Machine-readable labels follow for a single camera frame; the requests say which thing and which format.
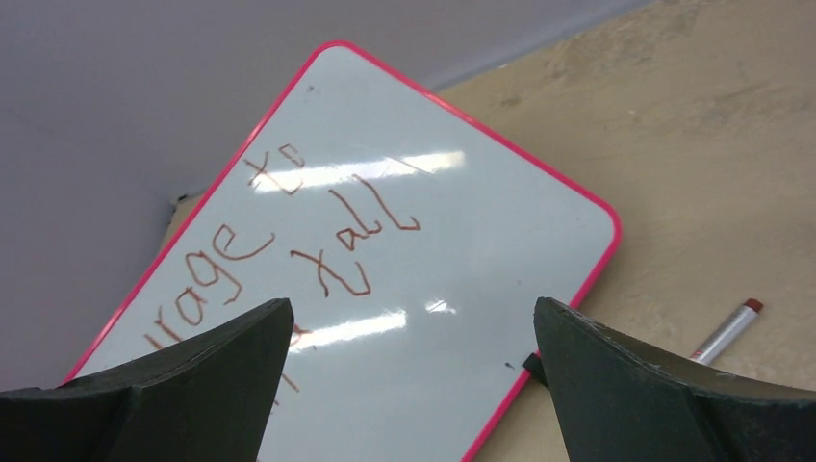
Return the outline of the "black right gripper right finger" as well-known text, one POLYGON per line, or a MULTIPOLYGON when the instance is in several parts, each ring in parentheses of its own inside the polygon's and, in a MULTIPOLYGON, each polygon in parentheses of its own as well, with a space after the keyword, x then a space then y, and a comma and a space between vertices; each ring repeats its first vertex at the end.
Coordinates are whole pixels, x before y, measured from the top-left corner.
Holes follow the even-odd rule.
POLYGON ((541 297, 533 325, 573 461, 811 461, 815 395, 701 365, 541 297))

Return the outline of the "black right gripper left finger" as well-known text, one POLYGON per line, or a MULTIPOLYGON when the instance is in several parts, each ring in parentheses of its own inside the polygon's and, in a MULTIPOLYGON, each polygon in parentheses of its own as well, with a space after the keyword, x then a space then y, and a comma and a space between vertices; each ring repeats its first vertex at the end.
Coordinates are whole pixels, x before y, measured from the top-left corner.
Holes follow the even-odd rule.
POLYGON ((1 396, 5 461, 253 461, 293 333, 287 299, 53 389, 1 396))

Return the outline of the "white marker pen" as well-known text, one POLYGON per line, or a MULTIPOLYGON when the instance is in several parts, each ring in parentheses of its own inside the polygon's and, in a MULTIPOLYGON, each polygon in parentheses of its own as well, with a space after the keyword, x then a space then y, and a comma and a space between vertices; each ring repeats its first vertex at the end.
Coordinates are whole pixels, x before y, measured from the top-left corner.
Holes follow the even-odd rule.
POLYGON ((748 298, 702 342, 690 355, 690 359, 702 365, 710 365, 745 331, 763 308, 761 301, 748 298))

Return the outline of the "pink framed whiteboard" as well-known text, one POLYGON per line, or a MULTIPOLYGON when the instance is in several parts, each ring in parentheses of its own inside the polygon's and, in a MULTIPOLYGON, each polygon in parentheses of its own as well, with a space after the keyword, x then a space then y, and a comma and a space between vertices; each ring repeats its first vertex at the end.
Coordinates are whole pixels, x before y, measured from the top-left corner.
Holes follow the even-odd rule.
POLYGON ((526 381, 536 300, 581 300, 620 237, 595 194, 331 41, 71 373, 286 297, 261 460, 469 461, 526 381))

